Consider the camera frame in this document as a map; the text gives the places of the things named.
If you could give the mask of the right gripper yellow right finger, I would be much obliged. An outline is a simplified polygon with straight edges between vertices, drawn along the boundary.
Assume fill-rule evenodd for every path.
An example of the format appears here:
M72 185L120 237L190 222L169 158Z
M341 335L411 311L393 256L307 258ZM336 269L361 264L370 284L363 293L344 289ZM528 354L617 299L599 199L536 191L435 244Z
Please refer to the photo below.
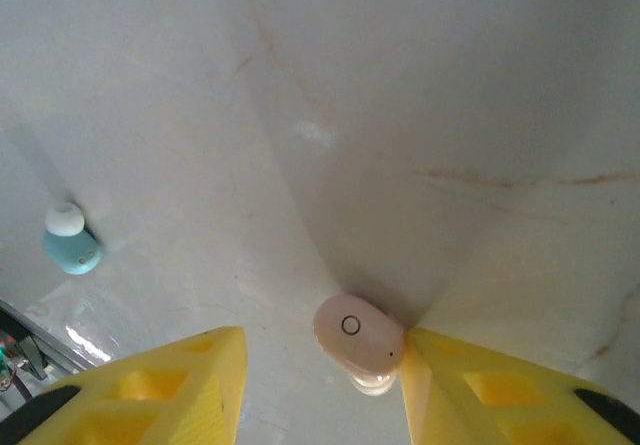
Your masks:
M406 343L411 445L640 445L640 413L591 382L422 328Z

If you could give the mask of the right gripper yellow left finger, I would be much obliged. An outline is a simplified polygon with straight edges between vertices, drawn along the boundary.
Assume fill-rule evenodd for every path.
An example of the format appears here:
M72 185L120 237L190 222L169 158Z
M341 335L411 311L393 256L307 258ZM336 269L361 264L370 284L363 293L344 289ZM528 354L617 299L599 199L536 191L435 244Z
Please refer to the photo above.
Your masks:
M245 333L216 328L59 380L17 411L17 445L234 445Z

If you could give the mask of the pink earbud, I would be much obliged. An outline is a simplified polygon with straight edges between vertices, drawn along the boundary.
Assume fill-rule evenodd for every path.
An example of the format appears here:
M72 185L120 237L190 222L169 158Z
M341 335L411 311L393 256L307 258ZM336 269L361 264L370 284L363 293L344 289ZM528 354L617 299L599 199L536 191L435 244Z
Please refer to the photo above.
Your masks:
M313 318L321 349L367 396L380 396L394 385L405 354L406 329L368 301L351 294L325 300Z

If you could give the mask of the light blue earbud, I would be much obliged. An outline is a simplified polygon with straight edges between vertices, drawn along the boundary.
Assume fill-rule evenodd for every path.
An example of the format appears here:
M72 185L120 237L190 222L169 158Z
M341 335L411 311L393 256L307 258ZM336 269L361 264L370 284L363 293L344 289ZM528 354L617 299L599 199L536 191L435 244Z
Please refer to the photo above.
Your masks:
M45 254L70 275L90 272L102 258L99 241L87 228L81 209L72 202L58 203L47 210L42 246Z

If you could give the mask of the wide aluminium base rail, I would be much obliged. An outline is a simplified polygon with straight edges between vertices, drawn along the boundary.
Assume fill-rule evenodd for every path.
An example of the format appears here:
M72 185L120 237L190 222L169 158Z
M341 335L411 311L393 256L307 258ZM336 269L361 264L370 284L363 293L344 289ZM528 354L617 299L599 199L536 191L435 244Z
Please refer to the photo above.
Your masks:
M53 368L75 374L108 363L112 357L84 337L59 338L0 299L0 347L36 380Z

